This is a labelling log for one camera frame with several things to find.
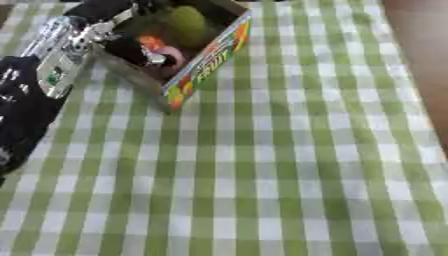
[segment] fruit box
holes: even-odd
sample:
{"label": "fruit box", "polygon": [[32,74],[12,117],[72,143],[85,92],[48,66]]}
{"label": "fruit box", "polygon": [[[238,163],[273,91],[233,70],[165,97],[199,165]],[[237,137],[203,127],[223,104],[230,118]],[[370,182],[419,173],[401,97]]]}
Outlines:
{"label": "fruit box", "polygon": [[[95,48],[98,59],[106,67],[149,92],[157,103],[156,106],[165,113],[179,109],[197,89],[206,86],[207,78],[246,43],[251,28],[250,10],[232,0],[181,2],[181,5],[196,8],[205,17],[213,32],[210,39],[197,49],[179,48],[187,56],[187,61],[174,76],[165,80],[157,79],[142,67],[108,54],[100,47]],[[136,35],[142,28],[148,27],[158,26],[159,31],[164,31],[156,16],[152,15],[144,21],[136,20],[133,22],[136,26],[129,25],[124,29]]]}

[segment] table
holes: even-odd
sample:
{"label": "table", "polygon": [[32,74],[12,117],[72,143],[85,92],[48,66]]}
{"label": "table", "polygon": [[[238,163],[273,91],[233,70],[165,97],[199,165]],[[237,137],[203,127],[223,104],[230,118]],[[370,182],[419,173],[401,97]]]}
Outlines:
{"label": "table", "polygon": [[[94,63],[0,192],[0,255],[446,255],[448,170],[377,0],[245,3],[176,115]],[[2,55],[67,4],[19,4]]]}

